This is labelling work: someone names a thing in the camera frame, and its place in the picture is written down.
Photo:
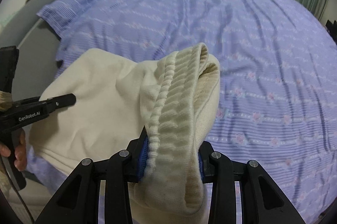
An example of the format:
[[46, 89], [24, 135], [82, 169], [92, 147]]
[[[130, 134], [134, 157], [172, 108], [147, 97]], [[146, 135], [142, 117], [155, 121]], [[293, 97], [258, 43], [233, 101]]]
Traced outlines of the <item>person's left hand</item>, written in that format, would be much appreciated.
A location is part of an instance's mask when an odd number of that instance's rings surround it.
[[[14, 152], [15, 154], [14, 165], [21, 172], [24, 171], [27, 166], [27, 152], [26, 152], [25, 131], [23, 129], [20, 129], [20, 133], [21, 134], [19, 136], [19, 143], [15, 148]], [[0, 152], [1, 156], [3, 157], [9, 157], [11, 155], [10, 149], [3, 143], [0, 143]]]

